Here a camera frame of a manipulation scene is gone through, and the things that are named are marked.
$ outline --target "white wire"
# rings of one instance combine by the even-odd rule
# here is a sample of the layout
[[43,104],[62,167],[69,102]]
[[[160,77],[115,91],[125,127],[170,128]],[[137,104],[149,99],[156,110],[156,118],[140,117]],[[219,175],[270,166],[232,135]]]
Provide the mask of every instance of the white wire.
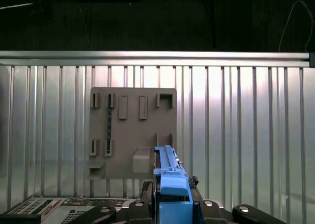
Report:
[[296,5],[297,3],[299,3],[299,2],[306,8],[306,10],[307,10],[307,12],[308,12],[308,14],[309,14],[309,16],[310,16],[310,18],[311,18],[311,32],[310,32],[310,36],[309,36],[309,38],[308,38],[308,41],[306,42],[305,47],[304,47],[304,48],[305,48],[305,52],[307,52],[307,45],[308,45],[308,44],[310,43],[310,41],[311,41],[311,38],[312,38],[312,35],[313,35],[313,26],[315,26],[315,21],[314,21],[314,19],[313,19],[313,14],[312,14],[312,12],[311,12],[311,11],[309,10],[309,8],[307,7],[307,4],[306,4],[304,1],[302,1],[302,0],[296,1],[296,2],[293,4],[293,6],[292,6],[292,8],[291,8],[291,10],[290,10],[288,19],[287,19],[287,21],[286,21],[286,25],[285,25],[285,27],[284,27],[284,30],[283,30],[283,33],[282,33],[282,36],[281,36],[281,39],[280,39],[279,48],[278,48],[278,51],[279,51],[279,52],[280,52],[282,40],[283,40],[283,38],[284,38],[284,33],[285,33],[286,28],[287,28],[287,25],[288,25],[288,23],[289,23],[289,21],[290,21],[292,12],[293,12],[293,10],[294,10],[294,8],[295,8],[295,5]]

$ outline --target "ventilation grille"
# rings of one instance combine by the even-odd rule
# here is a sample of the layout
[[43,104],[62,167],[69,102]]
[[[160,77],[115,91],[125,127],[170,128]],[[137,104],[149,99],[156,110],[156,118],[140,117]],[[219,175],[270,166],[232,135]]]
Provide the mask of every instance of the ventilation grille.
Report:
[[29,206],[32,202],[28,201],[25,202],[23,204],[21,204],[19,207],[17,207],[16,209],[14,209],[10,214],[18,214],[19,212],[21,212],[23,209],[25,209],[27,206]]
[[36,206],[38,206],[39,204],[41,204],[42,202],[40,200],[36,201],[35,203],[33,203],[30,207],[28,207],[27,209],[25,209],[21,214],[28,214],[29,211],[31,211],[33,208],[35,208]]
[[63,220],[63,222],[61,224],[66,224],[69,221],[77,218],[78,216],[80,216],[83,213],[85,213],[85,211],[76,211],[75,213],[69,213],[68,216],[66,216],[66,218]]

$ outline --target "metal panel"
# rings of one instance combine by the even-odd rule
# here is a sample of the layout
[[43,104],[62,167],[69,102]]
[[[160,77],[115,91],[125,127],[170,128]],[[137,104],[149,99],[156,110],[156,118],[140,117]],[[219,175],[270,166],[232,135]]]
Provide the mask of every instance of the metal panel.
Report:
[[256,206],[257,189],[255,187],[255,131],[253,107],[253,69],[240,69],[240,105],[241,105],[241,203]]
[[60,166],[60,95],[63,68],[48,66],[46,70],[45,100],[42,136],[42,190],[44,195],[56,196],[58,192],[58,166]]
[[192,175],[197,176],[200,185],[198,189],[203,197],[208,197],[206,181],[208,182],[208,144],[206,144],[206,82],[205,67],[192,68]]
[[24,198],[28,67],[15,69],[13,91],[11,205]]
[[300,69],[287,70],[289,223],[300,223],[302,216],[301,102]]
[[266,212],[270,213],[272,210],[272,199],[270,198],[272,193],[271,176],[271,151],[270,151],[270,84],[269,81],[269,69],[258,67],[255,72],[256,81],[256,205],[257,207]]
[[175,87],[177,153],[204,198],[315,222],[307,54],[0,52],[5,61],[0,211],[30,194],[138,197],[143,181],[87,179],[91,87]]
[[303,72],[303,99],[304,99],[304,150],[302,150],[302,177],[305,177],[302,182],[302,201],[306,206],[306,222],[307,224],[315,223],[315,172],[314,172],[314,154],[315,154],[315,71],[307,69]]
[[75,121],[76,109],[76,67],[62,68],[59,118],[59,171],[58,194],[72,196],[74,194],[75,158]]
[[208,153],[206,154],[206,164],[208,165],[208,176],[206,189],[208,197],[214,200],[224,202],[224,117],[222,111],[222,73],[221,67],[208,68],[208,114],[209,120],[206,128],[208,129],[206,137]]
[[13,84],[11,75],[14,74],[14,68],[10,66],[1,66],[0,67],[0,198],[2,202],[0,203],[0,212],[5,211],[10,207],[11,201],[11,190],[8,190],[9,183],[9,146],[10,146],[10,124],[11,124],[11,114],[12,107],[11,101],[13,94]]

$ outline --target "screw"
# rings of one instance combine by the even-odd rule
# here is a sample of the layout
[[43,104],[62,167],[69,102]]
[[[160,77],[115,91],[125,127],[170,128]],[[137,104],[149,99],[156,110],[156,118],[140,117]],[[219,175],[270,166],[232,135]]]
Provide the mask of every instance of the screw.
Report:
[[248,213],[250,210],[247,207],[241,206],[240,210],[244,213]]
[[213,203],[211,201],[205,201],[205,204],[208,206],[208,207],[211,207],[213,205]]

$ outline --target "metal rod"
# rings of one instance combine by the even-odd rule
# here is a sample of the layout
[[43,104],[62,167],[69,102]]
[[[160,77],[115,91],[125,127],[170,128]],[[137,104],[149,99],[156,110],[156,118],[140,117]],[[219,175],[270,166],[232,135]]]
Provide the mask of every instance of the metal rod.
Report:
[[21,6],[29,6],[29,5],[33,5],[33,3],[30,2],[30,3],[25,3],[25,4],[13,5],[13,6],[3,6],[3,7],[0,7],[0,10],[15,8],[15,7],[21,7]]

